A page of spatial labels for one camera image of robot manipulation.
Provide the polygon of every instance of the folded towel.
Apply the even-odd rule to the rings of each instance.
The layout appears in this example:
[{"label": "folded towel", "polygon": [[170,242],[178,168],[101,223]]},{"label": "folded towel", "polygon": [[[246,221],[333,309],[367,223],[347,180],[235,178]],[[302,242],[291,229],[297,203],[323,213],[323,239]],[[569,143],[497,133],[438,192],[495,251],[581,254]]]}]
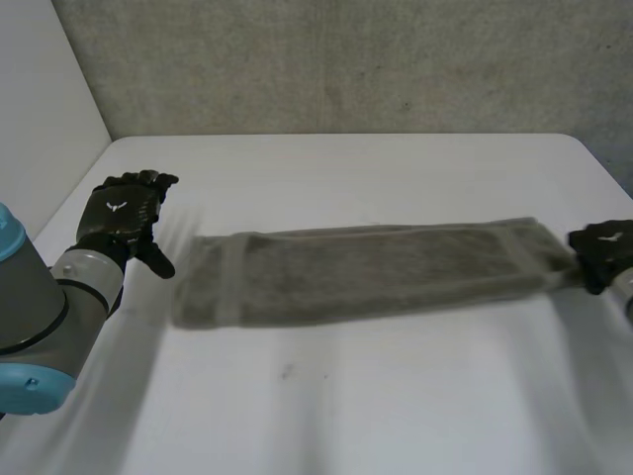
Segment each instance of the folded towel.
[{"label": "folded towel", "polygon": [[191,328],[287,327],[515,299],[580,284],[531,218],[196,237],[177,315]]}]

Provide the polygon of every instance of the gray wall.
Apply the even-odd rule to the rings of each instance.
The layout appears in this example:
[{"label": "gray wall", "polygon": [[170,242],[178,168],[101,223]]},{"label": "gray wall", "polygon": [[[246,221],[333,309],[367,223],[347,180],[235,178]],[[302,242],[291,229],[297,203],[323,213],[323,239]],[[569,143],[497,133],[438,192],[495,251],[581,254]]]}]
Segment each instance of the gray wall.
[{"label": "gray wall", "polygon": [[632,0],[53,4],[113,139],[558,132],[633,192]]}]

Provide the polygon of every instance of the robotic hand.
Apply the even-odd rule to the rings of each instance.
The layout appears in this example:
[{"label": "robotic hand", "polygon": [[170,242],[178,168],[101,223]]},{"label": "robotic hand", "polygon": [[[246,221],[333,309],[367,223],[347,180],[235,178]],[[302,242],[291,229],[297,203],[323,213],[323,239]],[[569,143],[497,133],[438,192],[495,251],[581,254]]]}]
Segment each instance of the robotic hand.
[{"label": "robotic hand", "polygon": [[128,260],[162,278],[175,274],[152,227],[177,182],[150,170],[108,178],[88,200],[76,245],[51,270],[0,205],[0,413],[45,414],[63,404],[119,307]]}]

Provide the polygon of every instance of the table surface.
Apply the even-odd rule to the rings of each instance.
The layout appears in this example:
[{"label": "table surface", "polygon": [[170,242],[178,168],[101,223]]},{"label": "table surface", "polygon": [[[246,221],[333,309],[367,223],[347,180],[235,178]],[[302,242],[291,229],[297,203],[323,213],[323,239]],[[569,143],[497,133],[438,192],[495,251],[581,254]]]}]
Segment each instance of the table surface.
[{"label": "table surface", "polygon": [[[633,202],[559,135],[131,138],[113,143],[36,240],[53,263],[91,189],[180,176],[157,240],[533,216],[557,236]],[[7,474],[595,474],[633,464],[633,332],[565,290],[419,316],[187,330],[132,263],[126,295],[56,413],[0,425]]]}]

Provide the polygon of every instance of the light blue robot arm cap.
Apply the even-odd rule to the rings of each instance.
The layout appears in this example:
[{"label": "light blue robot arm cap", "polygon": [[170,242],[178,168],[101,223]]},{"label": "light blue robot arm cap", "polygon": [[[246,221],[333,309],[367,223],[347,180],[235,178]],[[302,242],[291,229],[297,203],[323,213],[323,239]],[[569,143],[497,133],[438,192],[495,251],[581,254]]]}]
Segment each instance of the light blue robot arm cap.
[{"label": "light blue robot arm cap", "polygon": [[0,262],[8,259],[22,247],[27,233],[9,208],[0,203]]},{"label": "light blue robot arm cap", "polygon": [[72,376],[45,366],[0,363],[0,413],[51,413],[61,407],[75,383]]}]

